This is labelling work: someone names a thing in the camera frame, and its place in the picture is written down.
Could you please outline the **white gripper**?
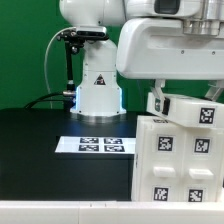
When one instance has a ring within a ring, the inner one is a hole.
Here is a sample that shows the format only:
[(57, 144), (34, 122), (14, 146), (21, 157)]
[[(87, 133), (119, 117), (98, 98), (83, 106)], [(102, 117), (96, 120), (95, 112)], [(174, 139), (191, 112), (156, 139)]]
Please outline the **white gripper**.
[(128, 79), (156, 79), (151, 91), (163, 115), (170, 108), (165, 80), (214, 80), (205, 97), (216, 101), (224, 91), (224, 26), (216, 37), (197, 36), (184, 34), (179, 20), (131, 19), (120, 33), (116, 68)]

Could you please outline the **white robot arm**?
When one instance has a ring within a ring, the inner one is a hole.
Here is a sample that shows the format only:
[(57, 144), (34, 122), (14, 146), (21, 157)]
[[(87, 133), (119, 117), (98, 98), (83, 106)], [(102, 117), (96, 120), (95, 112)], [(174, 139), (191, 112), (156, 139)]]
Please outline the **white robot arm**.
[(72, 112), (125, 113), (116, 78), (224, 79), (224, 0), (59, 0), (69, 42), (84, 50)]

